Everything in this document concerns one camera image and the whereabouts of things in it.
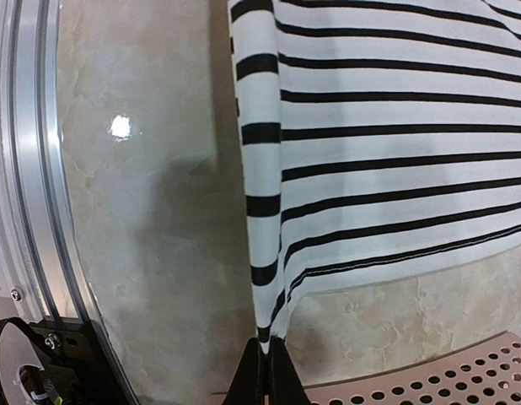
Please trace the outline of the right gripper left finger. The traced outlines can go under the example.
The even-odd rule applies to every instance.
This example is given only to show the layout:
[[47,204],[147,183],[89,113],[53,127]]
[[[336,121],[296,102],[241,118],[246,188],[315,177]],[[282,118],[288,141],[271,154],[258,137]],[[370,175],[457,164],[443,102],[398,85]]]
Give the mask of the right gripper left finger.
[[224,398],[225,405],[261,405],[264,403],[265,362],[266,356],[258,338],[249,339]]

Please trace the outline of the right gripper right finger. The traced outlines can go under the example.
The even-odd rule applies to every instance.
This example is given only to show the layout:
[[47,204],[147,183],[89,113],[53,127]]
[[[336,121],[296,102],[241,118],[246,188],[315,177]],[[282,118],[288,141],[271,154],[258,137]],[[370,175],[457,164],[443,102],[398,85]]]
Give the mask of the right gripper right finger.
[[269,353],[266,357],[266,378],[269,404],[310,404],[282,338],[271,338]]

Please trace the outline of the black white striped tank top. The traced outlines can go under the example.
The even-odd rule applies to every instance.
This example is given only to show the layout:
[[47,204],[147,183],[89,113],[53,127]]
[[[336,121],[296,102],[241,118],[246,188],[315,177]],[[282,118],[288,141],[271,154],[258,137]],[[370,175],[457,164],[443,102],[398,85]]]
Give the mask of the black white striped tank top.
[[312,293],[521,245],[521,1],[231,1],[260,347]]

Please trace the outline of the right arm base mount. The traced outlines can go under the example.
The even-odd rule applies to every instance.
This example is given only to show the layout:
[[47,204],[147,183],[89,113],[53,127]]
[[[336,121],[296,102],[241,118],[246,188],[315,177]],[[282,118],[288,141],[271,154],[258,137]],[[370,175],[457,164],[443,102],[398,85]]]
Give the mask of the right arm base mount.
[[[19,317],[0,320],[16,327],[30,342],[42,369],[64,404],[133,404],[118,372],[111,366],[91,323],[40,321]],[[0,376],[0,404],[8,399]]]

